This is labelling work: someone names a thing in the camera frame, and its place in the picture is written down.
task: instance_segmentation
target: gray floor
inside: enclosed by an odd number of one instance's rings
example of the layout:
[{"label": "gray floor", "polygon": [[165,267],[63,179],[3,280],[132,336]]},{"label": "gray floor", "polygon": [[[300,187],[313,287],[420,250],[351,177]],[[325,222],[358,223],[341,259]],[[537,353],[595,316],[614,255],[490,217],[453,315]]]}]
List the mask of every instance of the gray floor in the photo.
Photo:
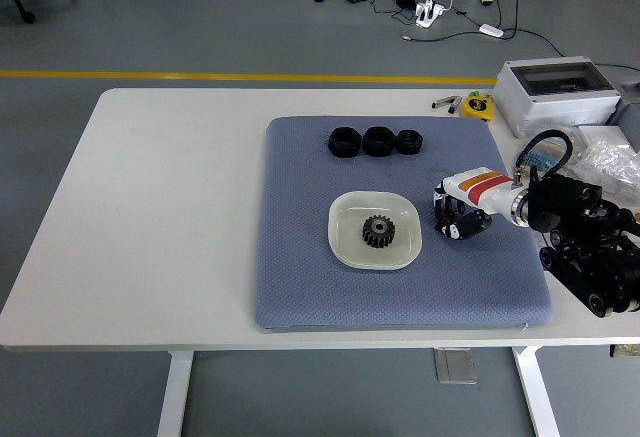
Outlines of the gray floor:
[{"label": "gray floor", "polygon": [[[636,0],[519,0],[518,26],[565,55],[640,67]],[[0,0],[0,306],[100,94],[113,87],[376,87],[396,84],[238,80],[21,78],[6,71],[264,73],[494,78],[506,60],[558,55],[518,32],[508,41],[464,35],[461,15],[428,31],[369,3],[345,0],[23,0],[22,22]],[[515,0],[500,0],[503,28]],[[498,6],[455,0],[478,23]],[[394,0],[377,0],[379,11]],[[617,78],[630,70],[601,67]],[[396,86],[408,87],[400,83]],[[533,434],[510,351],[476,351],[480,383],[443,388],[428,351],[197,354],[184,434]],[[630,435],[640,427],[638,359],[608,349],[539,352],[563,435]],[[154,435],[169,359],[164,353],[17,354],[0,351],[0,435]]]}]

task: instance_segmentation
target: gear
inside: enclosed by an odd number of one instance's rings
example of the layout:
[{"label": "gear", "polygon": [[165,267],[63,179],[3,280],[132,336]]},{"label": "gear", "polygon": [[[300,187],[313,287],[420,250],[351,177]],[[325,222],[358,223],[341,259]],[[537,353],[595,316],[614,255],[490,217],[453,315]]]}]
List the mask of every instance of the gear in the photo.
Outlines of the gear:
[{"label": "gear", "polygon": [[362,226],[362,238],[376,249],[387,247],[396,233],[396,226],[383,215],[369,217]]}]

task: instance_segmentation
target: white plate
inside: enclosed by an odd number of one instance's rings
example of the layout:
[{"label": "white plate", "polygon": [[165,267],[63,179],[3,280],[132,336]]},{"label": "white plate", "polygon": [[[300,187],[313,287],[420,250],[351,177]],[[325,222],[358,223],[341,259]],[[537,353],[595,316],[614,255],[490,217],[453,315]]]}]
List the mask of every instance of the white plate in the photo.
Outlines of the white plate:
[{"label": "white plate", "polygon": [[[394,223],[391,244],[373,248],[362,238],[364,222],[383,215]],[[422,249],[418,211],[404,197],[390,192],[348,192],[329,209],[329,245],[335,256],[356,269],[397,270],[409,265]]]}]

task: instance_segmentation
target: white table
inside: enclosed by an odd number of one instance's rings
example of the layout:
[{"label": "white table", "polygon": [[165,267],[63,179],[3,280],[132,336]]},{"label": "white table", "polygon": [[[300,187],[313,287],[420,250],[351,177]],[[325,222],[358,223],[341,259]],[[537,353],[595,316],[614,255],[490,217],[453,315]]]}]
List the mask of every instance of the white table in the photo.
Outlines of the white table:
[{"label": "white table", "polygon": [[[469,90],[106,92],[0,315],[0,344],[171,351],[160,435],[180,432],[196,350],[513,347],[534,425],[557,435],[535,350],[636,343],[640,326],[635,314],[597,319],[551,276],[556,317],[527,329],[271,333],[253,320],[267,124],[288,115],[447,116],[431,102]],[[489,127],[513,162],[525,142],[497,111]]]}]

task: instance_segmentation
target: chair wheel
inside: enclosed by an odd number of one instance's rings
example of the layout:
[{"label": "chair wheel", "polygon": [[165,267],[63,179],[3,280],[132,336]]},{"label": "chair wheel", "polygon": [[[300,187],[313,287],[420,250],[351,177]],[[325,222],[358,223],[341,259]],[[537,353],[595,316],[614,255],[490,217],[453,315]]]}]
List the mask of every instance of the chair wheel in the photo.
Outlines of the chair wheel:
[{"label": "chair wheel", "polygon": [[31,12],[23,12],[22,13],[22,19],[27,23],[27,24],[33,24],[36,21],[36,16],[33,15]]}]

